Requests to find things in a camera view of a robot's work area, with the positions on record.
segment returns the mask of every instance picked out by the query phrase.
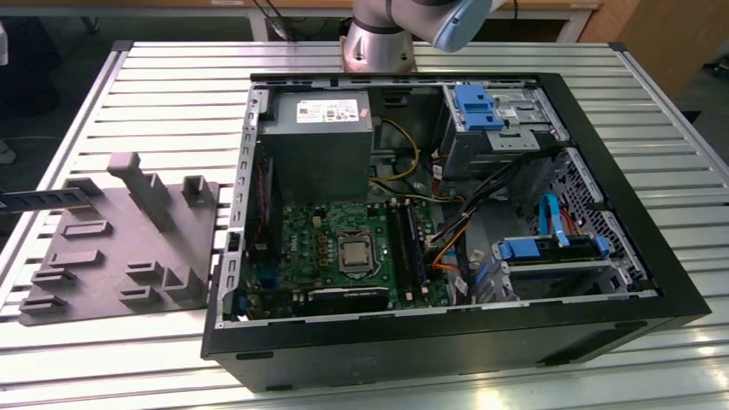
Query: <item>cpu socket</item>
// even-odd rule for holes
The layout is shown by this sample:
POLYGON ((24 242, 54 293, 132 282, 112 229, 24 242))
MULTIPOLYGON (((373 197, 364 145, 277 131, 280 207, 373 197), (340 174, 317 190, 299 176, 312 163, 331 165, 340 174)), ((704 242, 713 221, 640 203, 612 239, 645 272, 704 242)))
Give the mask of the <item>cpu socket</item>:
POLYGON ((368 231, 343 231, 337 236, 340 273, 361 279, 372 273, 372 235, 368 231))

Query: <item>white label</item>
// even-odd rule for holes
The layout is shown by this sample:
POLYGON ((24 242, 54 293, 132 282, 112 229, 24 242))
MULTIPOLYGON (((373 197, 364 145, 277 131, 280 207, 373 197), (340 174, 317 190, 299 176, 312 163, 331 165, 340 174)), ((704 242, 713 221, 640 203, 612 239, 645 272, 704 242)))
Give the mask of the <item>white label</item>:
POLYGON ((304 100, 296 104, 296 122, 357 122, 357 100, 304 100))
POLYGON ((479 249, 475 249, 473 253, 471 254, 471 258, 468 258, 468 261, 481 262, 483 256, 484 256, 484 253, 479 249))
POLYGON ((433 165, 433 178, 443 181, 443 167, 440 165, 433 165))
POLYGON ((456 277, 456 288, 459 289, 459 292, 464 295, 468 295, 468 284, 467 281, 459 276, 456 277))
POLYGON ((516 117, 516 110, 513 108, 500 108, 497 109, 497 114, 500 117, 516 117))

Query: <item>yellow wire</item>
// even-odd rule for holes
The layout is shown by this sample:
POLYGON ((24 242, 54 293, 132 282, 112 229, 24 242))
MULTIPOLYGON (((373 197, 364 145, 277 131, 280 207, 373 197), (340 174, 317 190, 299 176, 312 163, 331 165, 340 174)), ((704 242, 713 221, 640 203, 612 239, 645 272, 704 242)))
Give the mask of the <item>yellow wire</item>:
POLYGON ((371 181, 379 181, 379 182, 396 181, 400 178, 407 177, 417 169, 419 162, 420 162, 419 145, 415 143, 415 139, 412 138, 408 131, 405 131, 405 129, 403 129, 403 127, 400 125, 397 125, 397 123, 395 121, 392 121, 389 118, 383 118, 383 122, 387 122, 388 124, 391 124, 403 133, 405 138, 408 138, 408 141, 411 142, 411 145, 412 145, 412 149, 415 150, 415 160, 412 162, 411 168, 404 173, 400 173, 400 174, 393 175, 391 177, 371 178, 371 181))

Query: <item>power supply label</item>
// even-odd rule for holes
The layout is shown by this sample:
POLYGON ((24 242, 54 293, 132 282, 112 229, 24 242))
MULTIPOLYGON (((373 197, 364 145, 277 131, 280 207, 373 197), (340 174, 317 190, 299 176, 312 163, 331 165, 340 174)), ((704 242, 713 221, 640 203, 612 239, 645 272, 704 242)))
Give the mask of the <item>power supply label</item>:
POLYGON ((296 122, 357 122, 357 100, 304 100, 296 104, 296 122))

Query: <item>aluminum table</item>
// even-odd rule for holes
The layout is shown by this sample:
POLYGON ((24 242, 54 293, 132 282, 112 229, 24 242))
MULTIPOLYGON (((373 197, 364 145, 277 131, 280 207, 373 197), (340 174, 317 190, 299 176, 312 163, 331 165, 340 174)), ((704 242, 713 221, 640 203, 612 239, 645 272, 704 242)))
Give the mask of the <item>aluminum table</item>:
MULTIPOLYGON (((39 189, 140 152, 163 181, 224 185, 224 246, 251 73, 340 70, 337 43, 119 43, 39 189)), ((713 314, 573 366, 252 394, 200 359, 203 310, 23 327, 59 212, 24 214, 0 255, 0 407, 729 408, 729 172, 628 52, 604 44, 416 46, 420 71, 561 73, 713 314)))

